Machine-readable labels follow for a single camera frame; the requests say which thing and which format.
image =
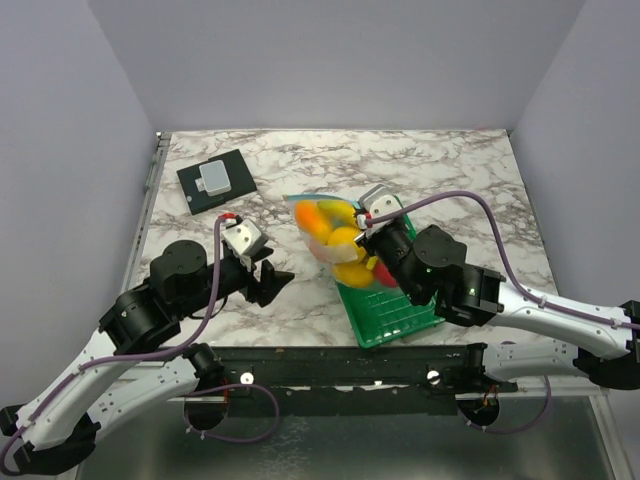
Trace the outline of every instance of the green tray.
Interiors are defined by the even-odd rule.
[[[411,221],[407,216],[404,219],[409,227],[409,236],[415,238],[416,231]],[[434,299],[429,305],[414,307],[400,289],[397,293],[369,292],[336,284],[362,348],[377,347],[444,321],[433,313]]]

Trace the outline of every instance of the yellow fruit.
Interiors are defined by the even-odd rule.
[[[348,287],[367,288],[375,280],[364,263],[341,263],[333,266],[333,275]]]
[[[329,215],[331,219],[335,219],[345,225],[358,228],[356,217],[356,209],[346,200],[319,200],[318,208]]]
[[[360,230],[353,227],[340,227],[336,228],[331,235],[329,235],[329,240],[327,241],[327,245],[351,245],[358,255],[358,259],[349,263],[358,263],[361,262],[364,256],[367,254],[367,251],[356,245],[356,242],[353,239],[360,234]]]

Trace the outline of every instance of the clear plastic bag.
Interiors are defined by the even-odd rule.
[[[397,287],[382,262],[354,242],[361,233],[355,219],[357,202],[321,194],[289,195],[284,200],[309,251],[331,265],[338,282],[373,291]]]

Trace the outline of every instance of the white marble surface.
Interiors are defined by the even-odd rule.
[[[258,192],[191,216],[176,171],[240,149]],[[217,214],[232,211],[258,222],[271,237],[277,269],[296,274],[272,305],[260,309],[234,294],[201,337],[213,345],[357,345],[328,271],[302,243],[283,194],[330,193],[357,199],[384,183],[408,205],[453,189],[473,190],[491,205],[520,280],[555,293],[549,264],[506,133],[495,131],[202,131],[175,133],[162,173],[138,280],[171,242],[194,239],[213,255]],[[445,200],[410,215],[414,225],[436,223],[468,245],[467,262],[504,272],[488,222],[471,201]],[[184,338],[195,328],[184,321]],[[532,341],[536,335],[499,327],[442,324],[395,344]]]

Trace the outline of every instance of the white wall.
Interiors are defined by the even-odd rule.
[[[5,406],[46,387],[115,299],[155,135],[84,0],[1,2],[0,65]]]
[[[513,128],[584,0],[89,0],[158,130]]]
[[[560,291],[640,300],[640,3],[588,0],[512,136]],[[611,397],[640,477],[640,393]]]

